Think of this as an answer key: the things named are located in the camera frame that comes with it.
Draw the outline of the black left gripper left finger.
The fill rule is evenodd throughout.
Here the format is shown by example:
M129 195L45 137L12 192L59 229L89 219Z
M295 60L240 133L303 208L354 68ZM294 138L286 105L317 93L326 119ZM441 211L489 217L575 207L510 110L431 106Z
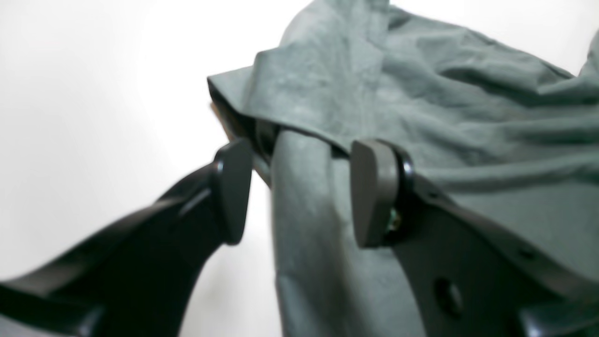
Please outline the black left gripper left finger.
M147 207L1 283L3 337L177 337L197 279L238 245L253 151L221 147Z

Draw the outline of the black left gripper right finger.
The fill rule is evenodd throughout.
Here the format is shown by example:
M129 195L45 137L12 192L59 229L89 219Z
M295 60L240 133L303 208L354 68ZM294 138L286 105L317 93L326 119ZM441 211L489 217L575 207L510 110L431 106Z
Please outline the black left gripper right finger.
M351 144L351 211L361 248L388 247L428 337L596 337L598 283L458 205L402 147Z

